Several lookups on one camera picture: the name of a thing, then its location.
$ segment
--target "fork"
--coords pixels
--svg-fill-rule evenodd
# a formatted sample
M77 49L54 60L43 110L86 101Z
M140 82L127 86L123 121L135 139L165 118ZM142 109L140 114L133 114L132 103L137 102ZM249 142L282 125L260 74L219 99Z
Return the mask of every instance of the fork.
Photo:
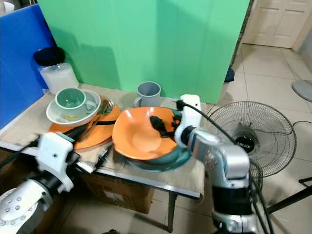
M115 102L113 100L109 100L109 103L107 105L105 105L105 107L103 108L102 114L96 119L95 122L93 122L91 128L89 128L84 134L81 135L79 141L83 142L86 140L86 138L90 135L90 133L94 130L94 128L96 127L97 123L99 122L99 120L104 116L104 115L108 115L109 113L111 113L111 111L113 110L115 105Z

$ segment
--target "black lid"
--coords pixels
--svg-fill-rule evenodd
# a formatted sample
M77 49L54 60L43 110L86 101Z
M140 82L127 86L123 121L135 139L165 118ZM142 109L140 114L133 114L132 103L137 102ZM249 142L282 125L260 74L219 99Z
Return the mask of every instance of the black lid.
M46 47L34 53L34 59L40 66L52 66L65 60L65 52L59 47Z

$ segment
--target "fan stand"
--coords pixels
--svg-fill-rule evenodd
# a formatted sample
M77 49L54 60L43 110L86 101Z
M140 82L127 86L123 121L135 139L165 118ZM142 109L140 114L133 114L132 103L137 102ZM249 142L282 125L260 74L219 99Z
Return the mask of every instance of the fan stand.
M300 184L304 184L305 182L308 182L308 181L311 181L312 180L312 177L309 177L309 178L305 178L305 179L300 179L299 180L299 183ZM312 185L311 186L308 186L307 188L305 188L304 190L301 190L299 192L297 192L296 194L270 206L268 208L268 212L271 214L275 211L278 211L280 209L283 209L289 205L292 205L308 196L312 195Z

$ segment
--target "glass jar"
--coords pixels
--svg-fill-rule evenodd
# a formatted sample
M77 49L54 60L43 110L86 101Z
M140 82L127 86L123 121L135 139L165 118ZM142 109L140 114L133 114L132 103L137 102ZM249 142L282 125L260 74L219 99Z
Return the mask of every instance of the glass jar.
M65 52L59 47L47 47L34 53L38 70L51 93L77 88L79 83L71 64L65 62Z

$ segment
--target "white door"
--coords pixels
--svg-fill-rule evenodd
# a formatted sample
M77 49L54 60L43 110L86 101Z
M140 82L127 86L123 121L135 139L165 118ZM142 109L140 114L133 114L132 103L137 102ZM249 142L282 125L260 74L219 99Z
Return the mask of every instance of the white door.
M291 48L312 12L312 0L258 0L243 43Z

